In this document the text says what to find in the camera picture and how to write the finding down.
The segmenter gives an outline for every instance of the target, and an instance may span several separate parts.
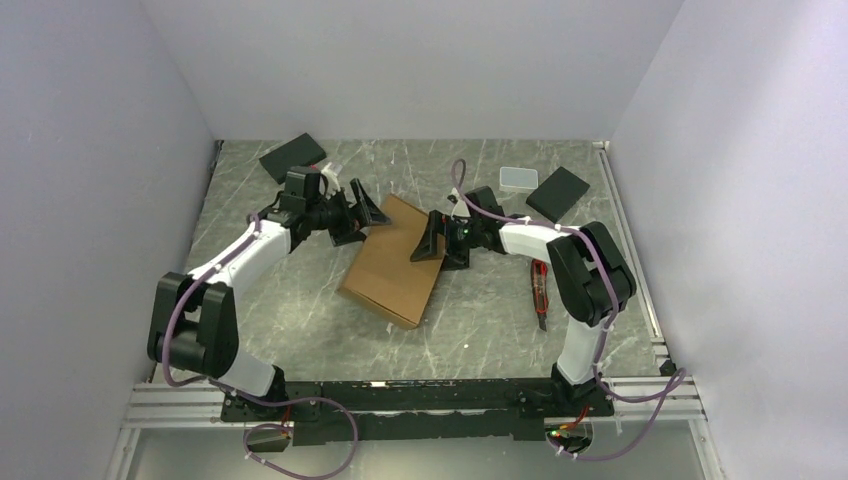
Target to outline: wall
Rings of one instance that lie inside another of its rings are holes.
[[[144,0],[225,139],[608,139],[682,0]]]
[[[848,473],[848,4],[689,0],[612,138],[730,478]]]
[[[0,477],[103,477],[212,145],[137,2],[0,5]]]

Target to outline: purple cable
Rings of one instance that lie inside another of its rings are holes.
[[[220,265],[219,268],[222,268],[225,265],[229,264],[236,257],[238,257],[242,252],[244,252],[247,249],[247,247],[249,247],[250,244],[252,244],[254,242],[254,240],[256,240],[256,238],[258,236],[257,234],[262,231],[262,224],[261,224],[261,222],[259,220],[259,216],[257,214],[255,214],[255,213],[250,214],[250,221],[253,223],[253,232],[251,232],[251,235],[249,235],[243,242],[241,242],[239,245],[237,245],[236,248],[234,248],[232,252],[230,252],[229,254],[224,256],[224,258],[222,258],[221,261],[218,262],[218,265]],[[171,318],[168,320],[168,327],[165,329],[165,338],[162,340],[162,373],[165,377],[165,382],[172,387],[182,387],[182,386],[188,385],[190,383],[194,383],[196,381],[203,380],[205,378],[203,375],[196,375],[196,376],[188,378],[186,380],[180,380],[180,381],[174,380],[174,377],[171,376],[171,340],[174,336],[174,330],[176,329],[177,321],[180,318],[180,313],[183,311],[183,309],[185,309],[185,305],[186,305],[186,303],[188,303],[188,299],[195,292],[195,290],[197,290],[197,288],[200,287],[200,285],[203,284],[205,281],[209,280],[209,277],[214,275],[216,271],[217,271],[216,266],[213,266],[209,270],[203,272],[199,277],[197,277],[194,280],[194,282],[191,283],[191,285],[189,285],[189,287],[186,289],[185,293],[183,293],[182,296],[180,296],[180,299],[177,301],[176,306],[174,306],[174,311],[171,313]],[[347,458],[345,459],[344,462],[342,462],[342,464],[339,466],[339,468],[333,470],[330,473],[324,474],[324,475],[308,476],[308,475],[300,475],[299,473],[295,473],[295,472],[290,472],[290,471],[280,467],[279,465],[276,465],[275,463],[266,461],[265,459],[261,458],[259,455],[256,455],[255,453],[250,451],[250,448],[247,445],[247,441],[250,438],[250,435],[252,435],[254,432],[256,432],[258,430],[268,430],[272,427],[276,430],[281,431],[281,432],[282,431],[285,431],[285,432],[289,431],[289,429],[287,427],[284,427],[282,425],[276,425],[276,424],[273,424],[273,423],[263,423],[261,425],[257,425],[255,427],[251,428],[250,430],[247,430],[244,433],[244,440],[243,440],[244,451],[247,453],[247,456],[249,458],[251,458],[252,460],[254,460],[254,461],[256,461],[256,462],[258,462],[258,463],[260,463],[260,464],[262,464],[262,465],[264,465],[264,466],[266,466],[266,467],[268,467],[272,470],[280,472],[284,475],[288,475],[292,478],[297,478],[298,480],[326,480],[330,477],[338,475],[342,470],[344,470],[345,468],[348,467],[348,465],[350,465],[350,462],[353,461],[353,455],[354,455],[354,453],[356,453],[356,447],[359,443],[359,429],[356,426],[356,420],[353,418],[353,415],[351,415],[350,411],[348,411],[348,409],[343,407],[340,403],[338,403],[334,400],[330,400],[329,398],[323,398],[323,397],[298,398],[296,400],[288,400],[288,401],[285,401],[285,402],[266,402],[264,400],[261,400],[259,398],[254,397],[253,395],[249,395],[249,394],[244,393],[244,392],[239,392],[236,389],[230,387],[229,385],[224,385],[223,383],[216,382],[215,380],[209,379],[209,382],[211,384],[219,387],[219,388],[222,388],[222,389],[225,389],[225,390],[229,389],[230,393],[232,393],[233,395],[240,395],[242,398],[244,398],[244,399],[246,399],[250,402],[253,402],[253,403],[256,403],[258,405],[265,406],[265,407],[286,407],[286,406],[289,406],[289,405],[295,405],[295,404],[298,404],[298,403],[305,403],[305,402],[310,402],[310,401],[326,403],[326,404],[332,405],[332,406],[338,408],[339,410],[341,410],[341,412],[345,414],[347,419],[350,421],[351,426],[353,427],[353,446],[351,446],[350,453],[348,454]]]
[[[459,174],[459,178],[457,178],[457,174],[456,174],[457,165],[462,166],[462,172]],[[607,321],[604,323],[603,329],[601,331],[601,338],[598,341],[598,348],[595,350],[594,357],[592,358],[592,374],[595,377],[595,381],[598,383],[598,385],[601,387],[601,389],[607,395],[611,396],[612,398],[615,398],[616,400],[620,400],[620,401],[625,402],[625,403],[644,403],[644,402],[648,402],[650,400],[656,400],[658,398],[660,399],[660,401],[657,404],[657,408],[654,409],[654,413],[651,415],[651,418],[648,420],[647,425],[645,425],[645,428],[642,429],[642,431],[639,433],[639,435],[636,437],[636,439],[633,441],[633,443],[631,443],[630,445],[628,445],[627,447],[625,447],[621,451],[616,452],[614,454],[603,455],[603,456],[600,456],[600,457],[580,457],[578,455],[577,458],[579,460],[585,460],[585,461],[605,461],[605,460],[614,460],[616,458],[621,457],[622,455],[627,454],[628,452],[630,452],[630,450],[632,450],[633,448],[636,447],[636,445],[639,444],[639,442],[642,440],[642,438],[644,438],[645,434],[648,433],[648,430],[651,429],[651,427],[654,424],[654,421],[657,418],[657,415],[660,412],[660,408],[662,407],[662,404],[665,401],[666,396],[668,396],[668,394],[671,393],[672,390],[674,390],[675,388],[680,386],[681,383],[683,383],[683,380],[686,377],[686,369],[680,368],[676,372],[674,372],[674,374],[672,374],[671,377],[669,378],[668,383],[666,384],[665,388],[663,388],[659,392],[652,394],[652,395],[647,395],[647,396],[644,396],[644,397],[624,397],[624,396],[621,396],[621,395],[613,392],[602,381],[601,375],[600,375],[601,372],[600,372],[600,370],[598,370],[597,365],[600,363],[601,359],[603,358],[604,348],[606,347],[607,337],[609,336],[609,331],[610,331],[613,323],[615,322],[616,317],[619,314],[618,296],[615,294],[615,289],[613,289],[612,282],[610,281],[610,278],[609,278],[609,274],[607,273],[606,269],[604,268],[603,262],[601,262],[600,255],[598,254],[598,251],[595,249],[595,245],[592,244],[592,241],[589,239],[589,237],[587,237],[586,234],[584,234],[580,230],[570,228],[570,227],[563,227],[563,226],[560,226],[559,228],[557,228],[557,226],[554,225],[551,222],[545,222],[545,221],[539,221],[539,220],[525,221],[523,219],[504,217],[502,215],[496,215],[494,213],[488,212],[488,211],[484,210],[483,208],[475,205],[474,203],[472,203],[468,199],[468,197],[465,196],[465,194],[462,192],[462,189],[461,189],[462,181],[465,179],[465,170],[466,170],[466,165],[465,165],[464,159],[460,158],[460,159],[457,159],[455,162],[453,162],[453,165],[451,165],[451,181],[453,182],[453,186],[454,186],[454,188],[456,188],[456,191],[459,194],[459,197],[462,199],[462,201],[465,202],[465,204],[468,205],[469,208],[473,209],[477,213],[484,215],[486,217],[489,217],[489,218],[493,218],[493,219],[498,220],[500,222],[504,222],[504,223],[515,223],[515,224],[519,224],[519,225],[537,225],[537,226],[541,226],[541,227],[547,227],[547,228],[551,228],[551,229],[554,229],[554,230],[566,232],[566,233],[569,233],[571,235],[576,236],[581,241],[583,241],[584,244],[586,244],[586,249],[589,251],[589,255],[592,257],[592,261],[597,266],[598,274],[601,277],[601,281],[603,282],[604,287],[606,288],[607,294],[609,295],[611,303],[612,303],[612,311],[610,312],[610,315],[607,318]]]

